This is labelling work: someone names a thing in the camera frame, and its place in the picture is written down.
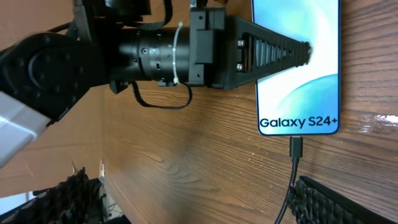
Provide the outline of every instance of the zip tie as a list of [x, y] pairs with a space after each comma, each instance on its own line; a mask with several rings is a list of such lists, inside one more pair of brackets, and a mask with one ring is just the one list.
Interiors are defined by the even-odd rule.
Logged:
[[180, 83], [180, 80], [178, 79], [178, 76], [177, 76], [177, 68], [175, 66], [175, 48], [177, 46], [178, 34], [180, 33], [180, 30], [181, 30], [182, 26], [183, 26], [183, 23], [182, 23], [182, 21], [180, 21], [178, 23], [178, 28], [175, 31], [174, 42], [173, 42], [173, 73], [174, 73], [173, 82], [174, 82], [175, 85]]

